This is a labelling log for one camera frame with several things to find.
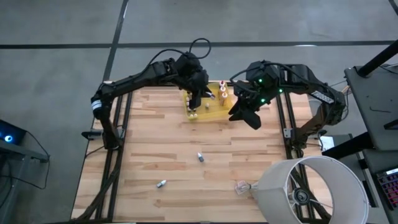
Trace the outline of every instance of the wooden tabletop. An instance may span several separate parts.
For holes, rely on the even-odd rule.
[[[301,126],[312,117],[308,98],[291,98],[297,125]],[[182,92],[174,87],[137,90],[131,108],[114,221],[265,221],[250,193],[237,195],[234,186],[239,180],[256,182],[272,163],[285,159],[275,100],[258,112],[262,121],[258,130],[243,121],[189,121]],[[98,121],[94,128],[100,128]],[[102,144],[101,140],[90,142],[88,152]],[[203,154],[204,163],[199,162],[198,152]],[[317,146],[304,152],[305,156],[320,155]],[[105,157],[106,151],[100,150],[85,160],[72,218],[78,217],[98,193]],[[311,190],[319,201],[331,205],[322,178],[311,169],[307,172]],[[158,189],[156,184],[161,180],[167,183]]]

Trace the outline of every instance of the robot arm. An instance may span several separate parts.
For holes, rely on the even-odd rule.
[[[154,62],[136,75],[115,82],[102,83],[91,98],[91,107],[94,117],[101,121],[105,149],[115,150],[121,146],[118,131],[109,119],[114,99],[144,86],[162,83],[173,83],[180,89],[192,92],[189,105],[191,109],[200,106],[201,97],[211,95],[211,91],[206,87],[208,84],[206,70],[202,68],[197,57],[188,52],[181,55],[177,61],[170,58]]]
[[[248,82],[234,83],[238,100],[229,111],[230,121],[244,120],[250,127],[260,128],[261,120],[255,112],[282,92],[309,94],[321,101],[316,115],[301,128],[292,130],[293,145],[302,147],[309,135],[317,133],[324,125],[341,121],[344,95],[319,81],[305,65],[254,62],[246,70],[246,80]]]

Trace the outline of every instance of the yellow peg board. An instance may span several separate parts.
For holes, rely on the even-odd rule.
[[[218,91],[220,89],[220,86],[218,82],[210,83],[207,85],[207,87],[211,90],[211,92],[216,96],[214,100],[211,98],[202,98],[201,99],[201,105],[196,108],[196,112],[188,112],[187,110],[187,92],[183,91],[182,94],[182,101],[185,105],[185,113],[187,115],[187,118],[190,121],[209,121],[209,120],[215,120],[215,119],[225,119],[227,118],[228,112],[232,108],[232,97],[231,94],[228,90],[228,86],[225,83],[225,92],[228,93],[227,99],[225,99],[224,105],[220,104],[220,96]],[[190,117],[191,114],[197,114],[197,117]]]

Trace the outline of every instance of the black cable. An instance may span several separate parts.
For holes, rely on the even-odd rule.
[[[393,73],[393,74],[396,74],[396,75],[398,75],[398,73],[396,73],[396,72],[393,72],[393,71],[391,71],[391,70],[389,70],[389,69],[386,69],[386,68],[384,68],[384,67],[382,67],[382,66],[379,66],[380,68],[382,68],[382,69],[384,69],[384,70],[386,70],[386,71],[388,71],[388,72],[391,72],[391,73]]]
[[[348,113],[349,113],[349,110],[348,110],[348,92],[349,92],[349,89],[350,89],[350,88],[348,88],[347,91],[346,91],[346,102],[347,102],[347,105],[346,105],[346,109],[344,110],[344,111],[347,111],[347,112],[345,113],[345,115],[344,115],[344,117],[341,119],[341,121],[344,121],[344,120],[348,117]]]
[[[182,55],[184,55],[184,56],[186,56],[186,57],[188,57],[188,58],[193,58],[193,59],[203,59],[203,58],[207,57],[207,56],[210,54],[210,52],[211,52],[211,42],[210,42],[208,39],[206,39],[206,38],[198,38],[198,39],[194,40],[194,41],[191,43],[191,46],[190,46],[190,48],[189,48],[189,53],[191,53],[191,50],[192,50],[193,45],[194,45],[195,42],[197,42],[198,40],[205,40],[205,41],[208,42],[209,49],[208,49],[207,53],[206,53],[204,56],[202,56],[202,57],[192,57],[191,55],[189,55],[189,54],[187,54],[187,53],[185,53],[185,52],[182,52],[181,50],[177,50],[177,49],[163,49],[163,50],[161,50],[160,52],[158,52],[157,54],[155,54],[155,56],[152,57],[152,59],[151,59],[151,60],[149,61],[149,63],[147,64],[147,66],[145,66],[145,68],[142,70],[142,72],[140,72],[140,74],[138,74],[134,79],[139,78],[139,77],[150,67],[150,65],[152,64],[152,62],[153,62],[160,54],[162,54],[162,53],[164,53],[164,52],[168,52],[168,51],[177,52],[177,53],[180,53],[180,54],[182,54]]]
[[[303,77],[301,77],[300,75],[298,75],[298,74],[297,74],[295,71],[293,71],[289,66],[284,65],[284,64],[282,64],[282,63],[275,63],[275,62],[263,63],[263,64],[261,64],[261,66],[258,66],[258,67],[256,67],[256,68],[251,68],[251,69],[249,69],[249,70],[240,71],[240,72],[238,72],[237,74],[233,75],[231,78],[229,78],[229,80],[233,83],[233,78],[237,77],[238,75],[240,75],[240,74],[242,74],[242,73],[244,73],[244,72],[248,72],[248,71],[251,71],[251,70],[258,69],[258,68],[260,68],[260,67],[265,67],[265,66],[267,66],[267,65],[278,65],[278,66],[284,68],[286,71],[291,72],[293,75],[295,75],[297,78],[303,80],[305,83],[308,83],[308,80],[306,80],[306,79],[304,79]]]
[[[240,74],[242,74],[242,73],[245,73],[245,72],[250,72],[250,71],[253,71],[253,70],[257,70],[258,68],[260,68],[260,67],[255,67],[255,68],[250,68],[250,69],[242,70],[242,71],[238,72],[237,74],[231,76],[231,78],[229,78],[229,81],[230,81],[233,85],[236,85],[236,86],[238,86],[238,87],[242,88],[243,90],[246,90],[246,91],[248,91],[248,92],[250,92],[250,93],[258,93],[258,92],[254,91],[254,90],[249,90],[249,89],[246,88],[245,86],[241,86],[241,85],[239,85],[238,83],[236,83],[236,82],[234,81],[234,78],[236,78],[238,75],[240,75]]]
[[[45,180],[44,180],[44,187],[39,187],[38,185],[35,185],[35,184],[33,184],[33,183],[30,183],[30,182],[28,182],[28,181],[26,181],[26,180],[22,180],[22,179],[20,179],[20,178],[18,178],[18,177],[13,177],[11,174],[10,175],[0,175],[0,177],[9,177],[9,178],[11,178],[11,179],[16,179],[16,180],[19,180],[19,181],[21,181],[21,182],[23,182],[23,183],[26,183],[26,184],[29,184],[29,185],[31,185],[31,186],[33,186],[33,187],[36,187],[36,188],[38,188],[38,189],[40,189],[40,190],[44,190],[46,187],[47,187],[47,179],[48,179],[48,177],[49,177],[49,172],[50,172],[50,154],[48,154],[48,152],[44,149],[44,147],[41,145],[41,143],[37,140],[37,138],[32,134],[32,133],[30,133],[29,131],[26,131],[28,134],[30,134],[30,136],[32,136],[32,138],[33,139],[35,139],[35,141],[37,142],[37,144],[42,148],[42,150],[44,151],[44,153],[47,155],[47,163],[49,164],[48,166],[47,166],[47,173],[46,173],[46,175],[45,175]]]
[[[321,147],[321,151],[322,151],[323,150],[323,142],[322,142],[322,139],[321,139],[321,132],[318,132],[317,136],[318,136],[319,142],[321,143],[320,147]]]
[[[314,143],[306,143],[307,145],[311,145],[311,146],[319,146],[319,147],[322,147],[321,145],[319,145],[319,144],[314,144]]]
[[[206,41],[207,44],[208,44],[208,46],[209,46],[209,49],[208,49],[207,53],[206,53],[204,56],[202,56],[202,57],[197,57],[197,58],[196,58],[196,59],[203,59],[203,58],[207,57],[207,56],[210,54],[210,52],[211,52],[211,43],[210,43],[210,41],[209,41],[208,39],[202,38],[202,37],[201,37],[201,38],[197,38],[196,40],[192,41],[191,45],[189,46],[189,52],[191,53],[193,45],[194,45],[196,42],[198,42],[199,40],[204,40],[204,41]]]
[[[94,152],[96,152],[96,151],[98,151],[98,150],[100,150],[100,149],[102,149],[102,148],[104,148],[104,147],[105,147],[105,146],[101,146],[101,147],[95,149],[94,151],[89,152],[88,154],[86,154],[85,158],[87,158],[90,154],[92,154],[92,153],[94,153]]]
[[[37,140],[37,138],[32,134],[32,133],[30,133],[29,131],[26,131],[28,134],[30,134],[30,136],[32,136],[32,138],[33,139],[35,139],[35,141],[37,142],[37,144],[42,148],[42,150],[44,151],[44,153],[47,155],[47,160],[49,161],[50,160],[50,154],[44,149],[44,147],[39,143],[39,140]]]
[[[302,158],[302,157],[304,157],[304,151],[303,151],[303,149],[299,149],[299,150],[297,150],[298,151],[298,158]]]
[[[7,201],[7,199],[8,199],[8,196],[10,195],[11,190],[12,190],[12,179],[13,179],[13,177],[11,177],[11,174],[12,174],[12,172],[11,172],[11,164],[10,164],[10,162],[8,161],[8,159],[6,160],[6,162],[7,162],[7,165],[8,165],[8,175],[10,176],[10,178],[9,178],[9,180],[10,180],[10,189],[8,189],[8,192],[7,192],[7,194],[6,194],[6,197],[5,197],[4,200],[1,202],[1,204],[0,204],[0,209],[1,209],[2,206],[6,203],[6,201]]]
[[[342,83],[344,83],[344,82],[347,82],[347,81],[346,81],[346,80],[343,80],[343,81],[341,81],[341,82],[338,82],[338,83],[335,83],[335,84],[330,85],[330,87],[337,86],[337,85],[342,84]]]

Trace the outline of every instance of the concrete floor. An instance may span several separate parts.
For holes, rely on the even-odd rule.
[[[110,44],[122,0],[0,0],[1,44]],[[388,0],[178,1],[130,0],[120,43],[394,40],[398,16]],[[384,45],[345,47],[218,47],[202,60],[211,79],[227,79],[256,60],[304,63],[318,79],[344,80]],[[160,49],[118,49],[111,79],[139,72]],[[201,55],[205,49],[195,49]],[[70,218],[90,128],[90,97],[109,49],[0,50],[0,118],[31,131],[51,154],[47,189],[24,185],[11,223]],[[159,59],[178,57],[164,54]],[[398,63],[398,58],[391,60]],[[344,84],[335,86],[342,90]],[[330,134],[363,133],[352,96],[349,116]],[[25,176],[44,180],[45,166]]]

